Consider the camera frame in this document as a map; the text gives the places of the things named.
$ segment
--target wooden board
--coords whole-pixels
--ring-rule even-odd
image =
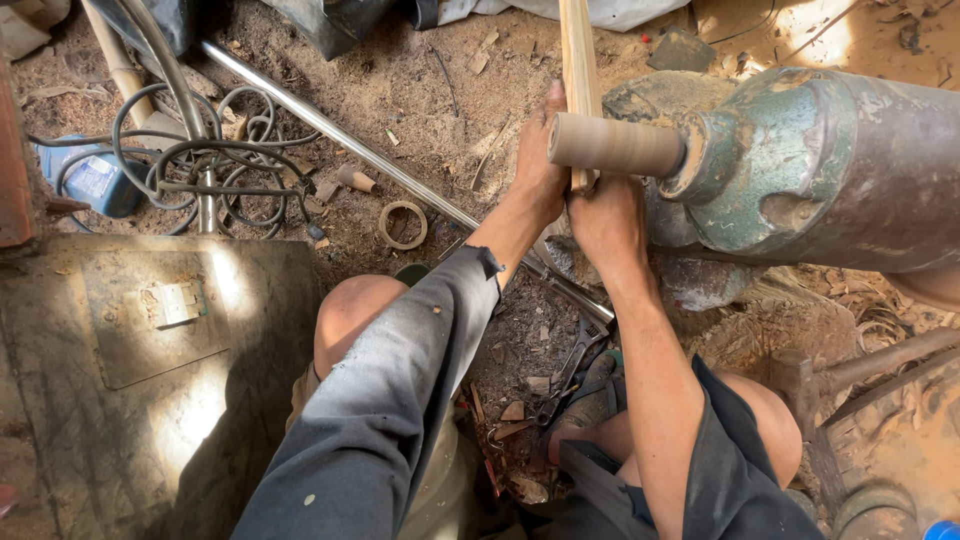
[[[587,0],[560,0],[560,33],[564,51],[566,110],[586,116],[603,116]],[[594,182],[595,171],[578,168],[570,171],[570,188],[574,191],[590,191]]]
[[[960,350],[845,404],[825,427],[850,492],[898,484],[913,498],[921,530],[960,516]]]

